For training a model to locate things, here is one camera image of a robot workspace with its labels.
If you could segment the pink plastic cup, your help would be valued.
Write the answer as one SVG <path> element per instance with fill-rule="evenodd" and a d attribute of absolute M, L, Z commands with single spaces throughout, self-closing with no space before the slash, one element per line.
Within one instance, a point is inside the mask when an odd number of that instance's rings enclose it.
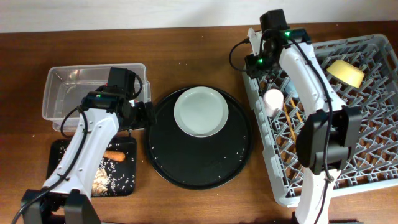
<path fill-rule="evenodd" d="M 268 117 L 274 117 L 284 104 L 284 96 L 278 89 L 267 90 L 262 99 Z"/>

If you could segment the orange carrot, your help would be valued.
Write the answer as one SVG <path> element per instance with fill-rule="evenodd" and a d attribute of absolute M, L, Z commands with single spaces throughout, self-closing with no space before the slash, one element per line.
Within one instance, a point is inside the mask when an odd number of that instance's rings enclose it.
<path fill-rule="evenodd" d="M 114 160 L 116 162 L 122 162 L 126 158 L 126 156 L 123 152 L 109 151 L 109 150 L 105 151 L 103 157 L 105 157 L 107 159 Z"/>

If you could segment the grey round plate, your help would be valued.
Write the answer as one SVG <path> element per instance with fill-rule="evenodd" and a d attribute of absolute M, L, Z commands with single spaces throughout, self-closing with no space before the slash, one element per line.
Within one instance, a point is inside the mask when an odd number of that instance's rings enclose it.
<path fill-rule="evenodd" d="M 198 86 L 185 90 L 176 100 L 174 119 L 186 134 L 205 138 L 220 132 L 229 116 L 225 97 L 214 88 Z"/>

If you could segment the yellow plastic bowl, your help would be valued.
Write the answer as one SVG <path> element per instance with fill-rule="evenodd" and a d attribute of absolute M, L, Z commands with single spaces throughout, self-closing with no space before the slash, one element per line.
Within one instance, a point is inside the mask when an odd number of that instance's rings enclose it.
<path fill-rule="evenodd" d="M 364 78 L 364 72 L 344 60 L 334 61 L 327 72 L 335 78 L 355 88 L 359 88 Z"/>

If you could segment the light blue plastic cup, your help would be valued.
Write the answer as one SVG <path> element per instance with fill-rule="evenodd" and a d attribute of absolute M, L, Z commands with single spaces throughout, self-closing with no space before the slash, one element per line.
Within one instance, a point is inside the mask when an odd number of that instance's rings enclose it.
<path fill-rule="evenodd" d="M 285 86 L 285 92 L 287 95 L 292 95 L 293 98 L 298 98 L 299 95 L 297 93 L 297 90 L 292 82 L 292 80 L 289 80 L 289 82 Z"/>

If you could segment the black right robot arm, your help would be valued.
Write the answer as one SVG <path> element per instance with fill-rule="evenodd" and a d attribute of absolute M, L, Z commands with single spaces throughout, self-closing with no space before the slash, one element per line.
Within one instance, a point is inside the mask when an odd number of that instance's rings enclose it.
<path fill-rule="evenodd" d="M 295 143 L 304 180 L 292 223 L 328 223 L 335 181 L 354 156 L 362 122 L 361 110 L 349 107 L 332 89 L 304 28 L 287 25 L 282 9 L 260 17 L 261 31 L 250 30 L 243 74 L 258 80 L 279 66 L 292 80 L 305 113 Z"/>

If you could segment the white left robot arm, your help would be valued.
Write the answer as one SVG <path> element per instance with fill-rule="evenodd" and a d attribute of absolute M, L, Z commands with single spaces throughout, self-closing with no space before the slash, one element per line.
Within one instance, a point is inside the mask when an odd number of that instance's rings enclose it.
<path fill-rule="evenodd" d="M 89 92 L 75 108 L 78 127 L 58 166 L 40 190 L 27 190 L 13 222 L 100 223 L 91 204 L 96 171 L 115 135 L 156 123 L 151 102 L 136 102 L 142 83 L 135 72 L 112 67 L 108 81 Z"/>

